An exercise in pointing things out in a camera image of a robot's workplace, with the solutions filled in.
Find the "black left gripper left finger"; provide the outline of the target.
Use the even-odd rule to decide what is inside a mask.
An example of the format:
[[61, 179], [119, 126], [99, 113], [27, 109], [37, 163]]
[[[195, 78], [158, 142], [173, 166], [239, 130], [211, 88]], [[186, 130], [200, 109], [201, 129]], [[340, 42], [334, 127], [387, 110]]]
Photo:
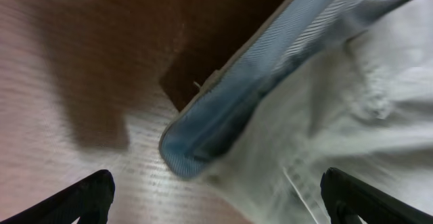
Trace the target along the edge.
[[106, 224], [114, 193], [111, 172], [99, 170], [1, 224]]

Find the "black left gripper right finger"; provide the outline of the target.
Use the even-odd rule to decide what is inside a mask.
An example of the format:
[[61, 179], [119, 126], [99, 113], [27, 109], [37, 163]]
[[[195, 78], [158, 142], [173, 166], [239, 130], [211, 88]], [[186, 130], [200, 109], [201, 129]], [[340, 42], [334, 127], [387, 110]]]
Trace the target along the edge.
[[431, 215], [337, 168], [322, 174], [320, 187], [331, 224], [432, 224]]

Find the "light khaki shorts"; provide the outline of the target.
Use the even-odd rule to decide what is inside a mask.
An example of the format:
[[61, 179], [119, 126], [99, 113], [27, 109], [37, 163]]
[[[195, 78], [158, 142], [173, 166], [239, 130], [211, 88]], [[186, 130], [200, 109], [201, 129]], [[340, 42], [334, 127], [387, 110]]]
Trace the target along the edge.
[[160, 155], [254, 223], [329, 223], [331, 167], [432, 212], [432, 0], [285, 0]]

